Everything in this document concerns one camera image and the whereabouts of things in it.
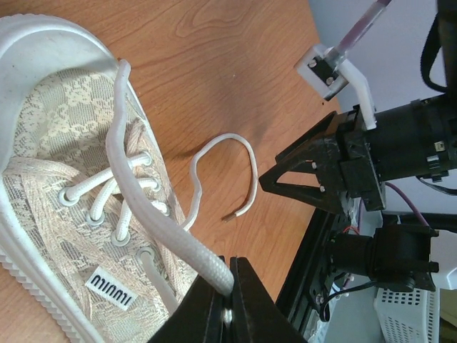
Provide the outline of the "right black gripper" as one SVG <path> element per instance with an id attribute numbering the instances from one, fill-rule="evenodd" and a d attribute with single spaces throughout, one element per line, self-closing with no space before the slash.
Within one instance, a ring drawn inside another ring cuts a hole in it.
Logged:
<path id="1" fill-rule="evenodd" d="M 330 112 L 276 155 L 259 177 L 261 188 L 330 213 L 346 213 L 353 198 L 376 211 L 386 207 L 390 180 L 439 182 L 456 168 L 456 104 L 450 99 L 412 101 L 376 120 L 375 129 L 364 130 L 358 108 Z"/>

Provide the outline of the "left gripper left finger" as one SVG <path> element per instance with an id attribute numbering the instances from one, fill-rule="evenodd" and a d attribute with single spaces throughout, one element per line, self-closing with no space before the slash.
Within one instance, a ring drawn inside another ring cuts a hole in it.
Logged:
<path id="1" fill-rule="evenodd" d="M 230 342 L 230 325 L 224 320 L 230 308 L 230 297 L 197 276 L 177 310 L 149 341 Z"/>

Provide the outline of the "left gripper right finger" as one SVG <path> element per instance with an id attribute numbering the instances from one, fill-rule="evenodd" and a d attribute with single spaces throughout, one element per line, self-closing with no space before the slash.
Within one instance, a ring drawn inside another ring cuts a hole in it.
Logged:
<path id="1" fill-rule="evenodd" d="M 303 336 L 279 311 L 249 260 L 230 258 L 234 276 L 229 342 L 302 342 Z"/>

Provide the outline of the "white lace sneaker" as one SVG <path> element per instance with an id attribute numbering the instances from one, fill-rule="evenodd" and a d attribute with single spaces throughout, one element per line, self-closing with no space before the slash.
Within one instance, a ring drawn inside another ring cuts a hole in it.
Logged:
<path id="1" fill-rule="evenodd" d="M 146 342 L 195 278 L 230 295 L 233 274 L 191 234 L 203 189 L 190 164 L 183 213 L 130 64 L 55 16 L 1 18 L 1 265 L 72 342 Z"/>

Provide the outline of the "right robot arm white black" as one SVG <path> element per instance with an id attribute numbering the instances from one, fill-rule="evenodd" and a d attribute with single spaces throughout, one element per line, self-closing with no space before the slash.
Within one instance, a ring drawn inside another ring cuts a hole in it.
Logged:
<path id="1" fill-rule="evenodd" d="M 297 72 L 325 100 L 349 85 L 358 105 L 330 113 L 278 154 L 259 179 L 264 191 L 333 214 L 346 214 L 352 199 L 379 211 L 390 180 L 415 177 L 439 189 L 456 168 L 456 3 L 437 3 L 421 55 L 422 80 L 437 96 L 377 112 L 365 76 L 347 55 L 387 5 L 374 2 L 337 46 L 312 46 L 297 62 Z M 337 234 L 328 259 L 395 292 L 455 289 L 456 260 L 443 254 L 455 240 L 425 222 L 390 225 L 372 237 Z"/>

